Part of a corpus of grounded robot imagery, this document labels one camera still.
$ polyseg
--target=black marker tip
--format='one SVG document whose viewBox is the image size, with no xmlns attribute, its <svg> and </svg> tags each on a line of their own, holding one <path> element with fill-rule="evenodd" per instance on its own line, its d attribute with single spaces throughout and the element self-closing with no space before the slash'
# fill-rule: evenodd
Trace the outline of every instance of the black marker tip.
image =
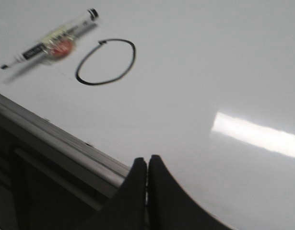
<svg viewBox="0 0 295 230">
<path fill-rule="evenodd" d="M 0 66 L 0 69 L 7 69 L 7 68 L 8 68 L 7 65 L 2 65 L 2 66 Z"/>
</svg>

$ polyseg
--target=white surface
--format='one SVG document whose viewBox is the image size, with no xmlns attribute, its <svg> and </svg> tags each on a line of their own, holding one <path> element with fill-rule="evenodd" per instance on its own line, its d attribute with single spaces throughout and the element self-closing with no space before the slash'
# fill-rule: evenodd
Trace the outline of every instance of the white surface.
<svg viewBox="0 0 295 230">
<path fill-rule="evenodd" d="M 160 154 L 236 229 L 295 230 L 295 140 L 281 138 L 295 139 L 295 1 L 0 0 L 0 65 L 91 7 L 98 26 L 71 56 L 0 70 L 0 93 L 127 165 Z M 134 68 L 112 84 L 78 83 L 81 58 L 112 37 L 135 43 Z M 102 49 L 84 67 L 88 80 L 130 60 L 127 45 Z"/>
</svg>

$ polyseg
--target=dry erase marker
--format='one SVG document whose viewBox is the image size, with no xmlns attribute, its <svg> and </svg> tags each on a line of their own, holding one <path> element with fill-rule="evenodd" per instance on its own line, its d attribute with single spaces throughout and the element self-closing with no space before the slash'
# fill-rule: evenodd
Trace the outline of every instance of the dry erase marker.
<svg viewBox="0 0 295 230">
<path fill-rule="evenodd" d="M 16 54 L 11 62 L 2 65 L 0 68 L 10 68 L 16 63 L 30 60 L 43 52 L 53 58 L 59 58 L 68 54 L 69 51 L 72 50 L 75 35 L 93 23 L 97 17 L 98 13 L 95 9 L 88 9 L 87 12 L 81 16 L 50 31 L 34 45 L 30 46 L 29 49 Z"/>
</svg>

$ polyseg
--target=black object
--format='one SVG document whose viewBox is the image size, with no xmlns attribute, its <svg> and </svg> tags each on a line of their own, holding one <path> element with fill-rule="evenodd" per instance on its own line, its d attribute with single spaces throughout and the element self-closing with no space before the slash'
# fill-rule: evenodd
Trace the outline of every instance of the black object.
<svg viewBox="0 0 295 230">
<path fill-rule="evenodd" d="M 152 230 L 229 230 L 180 187 L 160 156 L 148 167 L 148 212 Z"/>
<path fill-rule="evenodd" d="M 79 72 L 81 70 L 81 67 L 82 65 L 85 63 L 85 61 L 95 52 L 97 51 L 99 48 L 101 48 L 104 44 L 106 44 L 107 42 L 111 42 L 111 41 L 117 41 L 117 42 L 126 42 L 128 43 L 131 48 L 132 48 L 132 60 L 129 64 L 129 66 L 127 67 L 127 69 L 122 72 L 119 76 L 117 76 L 116 78 L 113 78 L 111 80 L 106 80 L 106 81 L 101 81 L 101 82 L 87 82 L 87 81 L 84 81 L 80 75 L 79 75 Z M 128 40 L 125 40 L 125 39 L 120 39 L 120 38 L 111 38 L 111 39 L 105 39 L 105 40 L 101 40 L 101 41 L 98 41 L 99 45 L 96 46 L 94 49 L 92 49 L 83 59 L 82 61 L 79 63 L 77 69 L 76 69 L 76 79 L 82 83 L 82 84 L 85 84 L 85 85 L 103 85 L 103 84 L 107 84 L 107 83 L 111 83 L 111 82 L 114 82 L 114 81 L 117 81 L 119 79 L 121 79 L 122 77 L 124 77 L 129 71 L 130 69 L 132 68 L 133 64 L 134 64 L 134 61 L 136 59 L 136 46 L 131 42 L 131 41 L 128 41 Z"/>
<path fill-rule="evenodd" d="M 136 158 L 124 183 L 113 198 L 78 230 L 142 230 L 146 171 L 143 158 Z"/>
</svg>

